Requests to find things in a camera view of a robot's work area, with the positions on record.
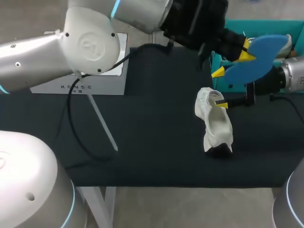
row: black tablecloth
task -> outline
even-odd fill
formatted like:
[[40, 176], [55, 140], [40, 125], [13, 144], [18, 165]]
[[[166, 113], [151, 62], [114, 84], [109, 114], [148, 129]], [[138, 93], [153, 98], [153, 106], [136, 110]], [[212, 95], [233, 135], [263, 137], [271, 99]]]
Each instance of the black tablecloth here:
[[[212, 86], [209, 63], [200, 71], [196, 53], [183, 48], [169, 57], [149, 49], [131, 59], [125, 96], [95, 96], [119, 147], [116, 159], [69, 170], [72, 180], [78, 186], [281, 186], [304, 156], [304, 127], [292, 107], [266, 96], [254, 107], [229, 111], [233, 157], [216, 160], [203, 152], [205, 126], [194, 114], [197, 92], [207, 86]], [[1, 129], [51, 145], [66, 97], [29, 90], [3, 95]], [[292, 100], [304, 113], [303, 95]], [[86, 146], [96, 156], [115, 153], [87, 97], [73, 96], [72, 109]], [[88, 158], [66, 116], [53, 150], [64, 166]]]

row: sneaker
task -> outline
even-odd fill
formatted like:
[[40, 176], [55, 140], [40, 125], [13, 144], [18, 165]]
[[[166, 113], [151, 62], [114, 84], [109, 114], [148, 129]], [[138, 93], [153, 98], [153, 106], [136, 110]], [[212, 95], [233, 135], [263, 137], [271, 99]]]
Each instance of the sneaker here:
[[195, 115], [205, 121], [204, 150], [209, 151], [225, 143], [232, 152], [233, 131], [226, 109], [217, 107], [215, 101], [224, 100], [223, 95], [211, 88], [202, 88], [195, 102]]

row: gray floor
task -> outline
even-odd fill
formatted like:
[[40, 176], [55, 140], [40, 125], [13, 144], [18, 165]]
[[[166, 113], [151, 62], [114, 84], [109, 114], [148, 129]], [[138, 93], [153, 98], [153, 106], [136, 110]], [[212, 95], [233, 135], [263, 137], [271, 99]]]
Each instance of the gray floor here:
[[[303, 19], [303, 0], [230, 0], [230, 19]], [[60, 0], [0, 0], [0, 43], [62, 27]], [[165, 43], [115, 21], [131, 46]], [[118, 188], [114, 228], [270, 228], [271, 189]]]

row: black cable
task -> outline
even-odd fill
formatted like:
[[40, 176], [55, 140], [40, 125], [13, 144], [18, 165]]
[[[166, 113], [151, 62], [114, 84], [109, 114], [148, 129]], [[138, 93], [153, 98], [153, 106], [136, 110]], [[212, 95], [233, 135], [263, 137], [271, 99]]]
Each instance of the black cable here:
[[278, 101], [278, 100], [283, 100], [283, 101], [287, 101], [295, 110], [295, 112], [297, 113], [297, 115], [299, 116], [302, 124], [304, 124], [304, 119], [301, 115], [301, 113], [299, 112], [298, 108], [295, 106], [295, 104], [293, 103], [292, 100], [290, 100], [289, 98], [287, 97], [283, 97], [283, 96], [274, 96], [274, 95], [270, 95], [270, 101], [273, 102], [273, 101]]
[[[173, 47], [173, 42], [171, 40], [169, 41], [169, 43], [168, 43], [167, 46], [163, 46], [163, 45], [160, 45], [160, 44], [144, 44], [142, 46], [139, 46], [133, 53], [128, 54], [122, 60], [120, 60], [119, 62], [117, 62], [116, 64], [114, 64], [114, 66], [110, 70], [118, 67], [119, 65], [121, 65], [122, 63], [124, 63], [126, 60], [130, 59], [131, 57], [134, 57], [137, 54], [141, 53], [146, 48], [155, 48], [155, 49], [163, 52], [164, 54], [168, 55], [170, 53], [172, 47]], [[89, 77], [89, 76], [91, 76], [91, 75], [86, 74], [86, 75], [83, 75], [82, 78], [86, 78], [86, 77]], [[99, 161], [99, 162], [108, 162], [108, 161], [112, 160], [113, 157], [115, 156], [114, 153], [113, 153], [113, 155], [105, 156], [105, 157], [95, 156], [82, 143], [80, 137], [78, 136], [78, 134], [76, 132], [76, 129], [75, 129], [75, 126], [74, 126], [74, 123], [73, 123], [73, 119], [72, 119], [72, 112], [71, 112], [71, 95], [72, 95], [72, 92], [73, 92], [76, 84], [79, 81], [80, 81], [79, 78], [76, 79], [76, 81], [71, 85], [70, 90], [68, 92], [68, 96], [67, 96], [67, 100], [66, 100], [66, 104], [67, 104], [67, 116], [68, 116], [68, 121], [70, 123], [73, 135], [74, 135], [77, 143], [85, 151], [86, 155], [90, 158], [90, 160], [82, 162], [82, 163], [79, 163], [79, 164], [75, 164], [75, 165], [72, 165], [72, 166], [69, 166], [69, 167], [66, 167], [66, 169], [74, 169], [74, 168], [80, 168], [80, 167], [84, 167], [84, 166], [87, 166], [87, 165], [91, 165], [91, 161], [94, 161], [94, 160]]]
[[64, 120], [66, 109], [67, 109], [67, 103], [65, 102], [65, 105], [64, 105], [64, 107], [63, 107], [63, 109], [61, 111], [61, 114], [60, 114], [58, 128], [57, 128], [54, 140], [52, 142], [51, 148], [55, 147], [57, 139], [59, 138], [59, 135], [60, 135], [60, 132], [61, 132], [61, 128], [62, 128], [62, 125], [63, 125], [63, 120]]

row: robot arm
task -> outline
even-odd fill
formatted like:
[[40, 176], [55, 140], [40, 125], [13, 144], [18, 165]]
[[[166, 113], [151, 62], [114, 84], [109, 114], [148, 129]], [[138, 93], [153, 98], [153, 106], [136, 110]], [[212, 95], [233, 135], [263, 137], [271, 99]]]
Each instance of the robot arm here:
[[240, 58], [246, 37], [224, 29], [227, 0], [69, 0], [63, 32], [0, 46], [0, 92], [10, 93], [75, 73], [98, 74], [118, 59], [110, 18], [164, 35], [198, 51]]

